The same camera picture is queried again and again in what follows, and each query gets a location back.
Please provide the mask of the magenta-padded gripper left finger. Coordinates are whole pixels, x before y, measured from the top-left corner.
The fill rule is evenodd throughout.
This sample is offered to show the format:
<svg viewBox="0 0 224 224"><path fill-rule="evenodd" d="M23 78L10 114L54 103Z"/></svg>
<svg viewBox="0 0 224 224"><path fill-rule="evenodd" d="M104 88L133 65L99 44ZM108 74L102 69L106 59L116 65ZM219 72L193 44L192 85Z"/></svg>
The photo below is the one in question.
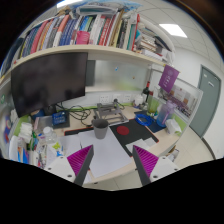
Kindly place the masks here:
<svg viewBox="0 0 224 224"><path fill-rule="evenodd" d="M94 147L90 145L68 157L57 157L45 170L78 186L82 186L93 155Z"/></svg>

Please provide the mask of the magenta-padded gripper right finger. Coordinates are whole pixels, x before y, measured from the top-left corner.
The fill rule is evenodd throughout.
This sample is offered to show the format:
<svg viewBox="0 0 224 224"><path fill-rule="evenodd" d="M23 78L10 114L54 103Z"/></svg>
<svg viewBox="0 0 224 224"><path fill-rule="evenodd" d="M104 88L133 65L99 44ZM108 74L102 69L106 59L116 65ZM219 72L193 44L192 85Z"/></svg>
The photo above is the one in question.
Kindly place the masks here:
<svg viewBox="0 0 224 224"><path fill-rule="evenodd" d="M136 145L133 146L132 155L143 186L179 170L166 156L157 157Z"/></svg>

